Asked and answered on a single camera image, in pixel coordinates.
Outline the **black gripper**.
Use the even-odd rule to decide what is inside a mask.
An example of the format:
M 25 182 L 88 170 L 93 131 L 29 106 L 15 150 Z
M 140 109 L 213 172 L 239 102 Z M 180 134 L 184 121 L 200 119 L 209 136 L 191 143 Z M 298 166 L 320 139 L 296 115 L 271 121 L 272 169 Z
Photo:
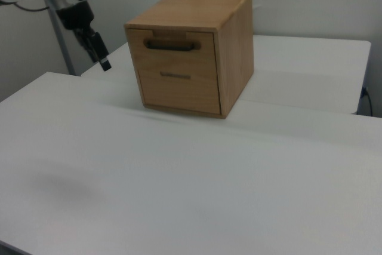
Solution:
M 79 2 L 71 7 L 56 11 L 61 23 L 67 30 L 74 30 L 74 34 L 88 53 L 93 63 L 100 63 L 102 69 L 111 69 L 107 58 L 109 52 L 98 32 L 95 32 L 90 24 L 94 20 L 94 14 L 87 1 Z

